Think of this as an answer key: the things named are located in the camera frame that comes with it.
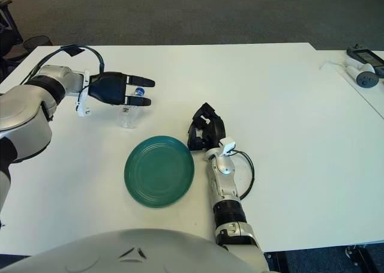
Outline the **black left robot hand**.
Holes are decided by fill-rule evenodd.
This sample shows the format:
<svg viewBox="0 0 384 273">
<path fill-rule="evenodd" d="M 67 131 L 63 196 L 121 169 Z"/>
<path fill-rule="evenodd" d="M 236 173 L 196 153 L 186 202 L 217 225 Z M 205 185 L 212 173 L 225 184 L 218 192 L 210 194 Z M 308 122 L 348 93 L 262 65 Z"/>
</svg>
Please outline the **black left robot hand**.
<svg viewBox="0 0 384 273">
<path fill-rule="evenodd" d="M 152 88 L 155 81 L 140 76 L 119 72 L 104 72 L 90 77 L 88 95 L 106 104 L 150 106 L 151 100 L 146 97 L 127 96 L 127 85 Z"/>
</svg>

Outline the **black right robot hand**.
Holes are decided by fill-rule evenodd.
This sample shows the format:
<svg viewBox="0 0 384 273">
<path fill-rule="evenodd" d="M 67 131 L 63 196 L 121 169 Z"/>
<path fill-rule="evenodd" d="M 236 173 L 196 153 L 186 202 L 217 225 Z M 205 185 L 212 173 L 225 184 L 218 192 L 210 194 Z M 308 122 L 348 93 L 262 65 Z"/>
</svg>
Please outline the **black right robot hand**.
<svg viewBox="0 0 384 273">
<path fill-rule="evenodd" d="M 219 141 L 226 137 L 224 122 L 213 107 L 204 103 L 194 114 L 188 129 L 187 146 L 191 151 L 219 147 Z"/>
</svg>

